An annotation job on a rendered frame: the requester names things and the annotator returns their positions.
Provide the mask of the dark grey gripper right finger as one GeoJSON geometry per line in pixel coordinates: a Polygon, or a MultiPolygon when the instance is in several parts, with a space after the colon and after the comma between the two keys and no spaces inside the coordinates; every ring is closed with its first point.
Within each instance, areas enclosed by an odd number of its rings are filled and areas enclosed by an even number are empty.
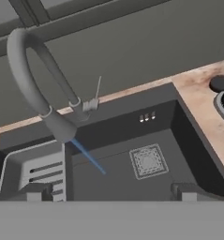
{"type": "Polygon", "coordinates": [[[190,183],[173,183],[171,185],[172,199],[180,202],[224,202],[224,197],[207,192],[201,187],[190,183]]]}

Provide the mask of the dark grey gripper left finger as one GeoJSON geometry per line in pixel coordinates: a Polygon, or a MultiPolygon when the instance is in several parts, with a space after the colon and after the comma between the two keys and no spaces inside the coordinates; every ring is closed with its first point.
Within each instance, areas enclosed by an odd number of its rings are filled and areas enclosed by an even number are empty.
{"type": "Polygon", "coordinates": [[[0,202],[52,202],[52,184],[30,183],[20,190],[0,197],[0,202]]]}

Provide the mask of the grey slotted sink rack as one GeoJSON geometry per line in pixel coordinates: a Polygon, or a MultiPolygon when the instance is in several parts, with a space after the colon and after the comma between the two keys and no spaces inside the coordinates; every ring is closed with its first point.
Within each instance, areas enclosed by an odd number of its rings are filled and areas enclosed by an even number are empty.
{"type": "Polygon", "coordinates": [[[27,184],[53,185],[53,200],[67,200],[65,146],[49,141],[9,153],[0,178],[0,198],[24,188],[27,184]]]}

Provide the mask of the dark grey sink basin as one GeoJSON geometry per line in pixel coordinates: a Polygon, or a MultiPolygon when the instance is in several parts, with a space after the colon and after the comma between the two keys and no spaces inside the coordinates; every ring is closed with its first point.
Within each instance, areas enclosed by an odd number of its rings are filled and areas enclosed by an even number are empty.
{"type": "MultiPolygon", "coordinates": [[[[171,83],[103,103],[88,120],[65,118],[77,140],[106,171],[102,174],[72,143],[65,146],[67,201],[169,201],[173,183],[195,184],[224,197],[224,167],[171,83]],[[169,172],[138,180],[129,151],[157,143],[169,172]]],[[[5,157],[56,141],[43,123],[0,137],[0,178],[5,157]]]]}

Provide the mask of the square grey sink drain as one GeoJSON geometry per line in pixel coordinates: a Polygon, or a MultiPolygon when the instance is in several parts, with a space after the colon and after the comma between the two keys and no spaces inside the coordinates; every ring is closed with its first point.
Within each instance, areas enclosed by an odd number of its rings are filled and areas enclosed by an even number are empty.
{"type": "Polygon", "coordinates": [[[169,172],[168,164],[157,143],[132,149],[129,157],[138,180],[169,172]]]}

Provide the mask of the blue water stream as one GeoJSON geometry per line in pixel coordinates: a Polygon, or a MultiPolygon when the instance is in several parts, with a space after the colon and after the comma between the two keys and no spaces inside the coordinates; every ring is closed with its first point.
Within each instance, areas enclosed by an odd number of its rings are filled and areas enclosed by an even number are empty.
{"type": "Polygon", "coordinates": [[[102,168],[102,166],[92,157],[92,155],[84,148],[84,146],[78,142],[75,138],[71,140],[71,143],[74,144],[81,152],[84,154],[89,161],[97,168],[100,170],[102,174],[106,174],[106,171],[102,168]]]}

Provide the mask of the grey arched sink tap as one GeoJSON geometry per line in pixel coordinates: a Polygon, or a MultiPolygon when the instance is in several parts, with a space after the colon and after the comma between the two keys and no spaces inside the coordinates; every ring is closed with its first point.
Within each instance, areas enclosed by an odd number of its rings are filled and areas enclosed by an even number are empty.
{"type": "Polygon", "coordinates": [[[82,110],[84,102],[74,93],[44,42],[23,28],[13,30],[7,39],[7,59],[15,83],[32,109],[45,122],[54,138],[61,143],[67,143],[75,137],[77,127],[56,111],[42,95],[28,64],[27,48],[32,48],[50,71],[67,96],[68,105],[73,112],[81,120],[87,120],[90,112],[82,110]]]}

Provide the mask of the thin grey tap lever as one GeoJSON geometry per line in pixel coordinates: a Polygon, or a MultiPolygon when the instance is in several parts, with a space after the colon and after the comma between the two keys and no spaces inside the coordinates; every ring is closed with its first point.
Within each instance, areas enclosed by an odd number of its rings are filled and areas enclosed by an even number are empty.
{"type": "Polygon", "coordinates": [[[100,87],[100,83],[101,83],[101,79],[102,77],[98,78],[98,82],[97,82],[97,91],[95,96],[88,100],[85,101],[82,105],[82,110],[84,112],[91,112],[91,111],[95,111],[98,108],[98,104],[99,104],[99,98],[98,98],[98,93],[99,93],[99,87],[100,87]]]}

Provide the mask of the dark round object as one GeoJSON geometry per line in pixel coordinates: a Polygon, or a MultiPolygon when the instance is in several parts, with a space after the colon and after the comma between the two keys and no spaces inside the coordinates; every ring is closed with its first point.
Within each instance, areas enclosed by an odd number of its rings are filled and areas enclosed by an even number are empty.
{"type": "Polygon", "coordinates": [[[216,93],[224,91],[224,75],[216,75],[213,77],[209,82],[209,87],[216,93]]]}

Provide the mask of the grey window frame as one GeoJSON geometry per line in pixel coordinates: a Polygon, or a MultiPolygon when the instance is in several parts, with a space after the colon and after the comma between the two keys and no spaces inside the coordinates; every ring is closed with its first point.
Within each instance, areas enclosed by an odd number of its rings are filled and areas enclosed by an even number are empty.
{"type": "Polygon", "coordinates": [[[169,1],[7,0],[15,17],[0,22],[0,57],[7,54],[7,37],[16,28],[50,41],[169,1]]]}

